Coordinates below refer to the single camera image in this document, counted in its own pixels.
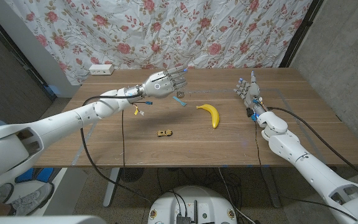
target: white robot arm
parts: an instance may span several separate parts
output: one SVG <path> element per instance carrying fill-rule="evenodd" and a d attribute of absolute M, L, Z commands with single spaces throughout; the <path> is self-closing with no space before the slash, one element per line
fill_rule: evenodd
<path fill-rule="evenodd" d="M 244 100 L 247 114 L 256 121 L 269 148 L 281 158 L 287 160 L 300 172 L 309 184 L 320 194 L 327 205 L 337 208 L 358 220 L 358 184 L 343 179 L 310 154 L 301 144 L 298 137 L 288 130 L 287 123 L 268 111 L 259 95 L 254 72 L 251 84 L 240 79 L 240 85 L 234 91 Z M 330 209 L 339 223 L 355 223 L 353 218 Z"/>
<path fill-rule="evenodd" d="M 27 124 L 0 126 L 0 184 L 30 169 L 54 142 L 131 106 L 146 96 L 164 98 L 186 85 L 187 68 L 175 67 L 152 74 L 143 84 L 111 90 L 97 102 Z"/>

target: yellow banana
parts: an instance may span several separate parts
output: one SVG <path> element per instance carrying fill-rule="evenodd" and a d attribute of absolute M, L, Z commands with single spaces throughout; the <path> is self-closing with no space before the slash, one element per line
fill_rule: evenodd
<path fill-rule="evenodd" d="M 204 109 L 211 113 L 212 116 L 212 127 L 216 128 L 219 124 L 219 113 L 216 108 L 212 105 L 197 106 L 197 109 Z"/>

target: curtain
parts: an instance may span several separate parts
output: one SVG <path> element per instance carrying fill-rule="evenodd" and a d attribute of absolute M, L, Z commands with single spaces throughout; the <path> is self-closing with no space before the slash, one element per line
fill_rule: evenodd
<path fill-rule="evenodd" d="M 115 69 L 277 67 L 311 0 L 5 0 L 72 85 Z"/>

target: metal table leg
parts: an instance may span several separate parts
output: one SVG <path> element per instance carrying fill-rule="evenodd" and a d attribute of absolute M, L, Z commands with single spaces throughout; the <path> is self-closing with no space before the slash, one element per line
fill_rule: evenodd
<path fill-rule="evenodd" d="M 262 173 L 263 173 L 263 177 L 266 181 L 267 190 L 268 190 L 268 193 L 270 194 L 270 199 L 272 201 L 272 205 L 275 208 L 280 208 L 281 201 L 277 195 L 278 194 L 277 186 L 276 186 L 276 183 L 274 182 L 272 171 L 270 170 L 269 167 L 262 167 Z"/>
<path fill-rule="evenodd" d="M 110 179 L 113 181 L 118 181 L 118 174 L 119 174 L 119 167 L 118 168 L 112 168 L 111 172 L 110 172 Z M 104 195 L 104 200 L 103 200 L 103 206 L 104 207 L 109 207 L 111 205 L 112 202 L 112 196 L 114 193 L 114 189 L 116 188 L 115 184 L 112 184 L 110 182 L 108 182 L 107 184 L 107 189 L 106 189 L 106 194 Z"/>

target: power outlet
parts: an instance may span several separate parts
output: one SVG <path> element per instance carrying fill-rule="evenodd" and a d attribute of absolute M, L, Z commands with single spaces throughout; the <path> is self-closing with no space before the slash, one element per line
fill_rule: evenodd
<path fill-rule="evenodd" d="M 111 75 L 114 67 L 112 65 L 92 65 L 89 71 L 92 75 Z"/>

